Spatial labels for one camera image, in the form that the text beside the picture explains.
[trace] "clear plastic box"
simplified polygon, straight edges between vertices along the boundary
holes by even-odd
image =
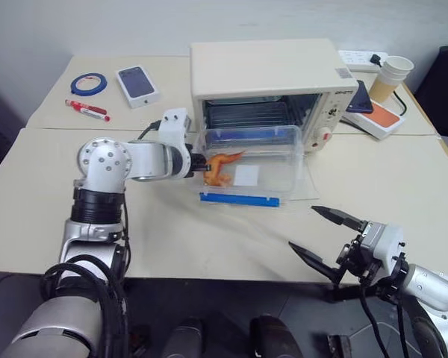
[[[223,164],[220,174],[230,175],[229,186],[204,184],[202,172],[188,179],[193,191],[286,199],[294,191],[302,163],[302,132],[294,125],[261,128],[223,128],[201,132],[193,152],[210,159],[217,154],[243,152],[240,159]],[[248,204],[236,201],[236,204]]]

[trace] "black chair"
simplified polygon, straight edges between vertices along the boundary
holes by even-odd
[[[435,62],[415,93],[438,133],[448,136],[448,46],[440,47]]]

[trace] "white box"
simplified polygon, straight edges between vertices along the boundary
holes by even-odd
[[[378,113],[379,111],[386,111],[396,116],[398,118],[397,121],[391,125],[384,126],[366,117],[365,116],[366,113],[345,112],[343,117],[347,121],[353,123],[354,125],[359,126],[361,129],[368,132],[369,134],[371,134],[372,136],[374,136],[379,140],[382,140],[387,136],[389,136],[390,134],[392,134],[405,121],[405,117],[399,116],[395,112],[388,110],[387,108],[381,106],[375,101],[372,101],[372,105],[373,105],[373,113]]]
[[[127,72],[127,75],[130,76],[130,81],[127,83],[123,81],[120,75],[122,72]],[[138,65],[119,69],[116,71],[116,78],[131,108],[138,108],[154,103],[161,96],[158,88],[149,77],[148,72],[142,66]]]

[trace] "toy shrimp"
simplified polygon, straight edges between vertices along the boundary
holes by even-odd
[[[244,152],[236,154],[217,154],[210,158],[206,165],[211,166],[209,172],[204,172],[204,184],[210,186],[230,186],[231,185],[231,175],[229,174],[219,174],[221,166],[223,164],[229,164],[242,157]]]

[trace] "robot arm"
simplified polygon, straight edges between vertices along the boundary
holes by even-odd
[[[292,249],[334,285],[348,271],[372,295],[394,304],[400,302],[410,315],[423,358],[447,358],[448,277],[406,262],[400,228],[360,220],[327,207],[312,208],[335,224],[358,231],[359,235],[344,245],[337,258],[338,268],[328,267],[314,253],[289,243]]]
[[[55,282],[55,291],[23,324],[2,358],[127,356],[108,349],[103,342],[112,337],[102,332],[104,326],[118,325],[114,319],[121,319],[111,315],[110,303],[117,315],[126,317],[119,282],[125,275],[128,249],[118,243],[126,235],[121,221],[125,181],[181,179],[206,170],[206,159],[191,154],[192,147],[184,141],[189,126],[184,108],[168,110],[156,141],[98,138],[80,149],[78,166],[84,176],[75,180],[60,264],[44,275]],[[120,329],[127,339],[127,319]]]

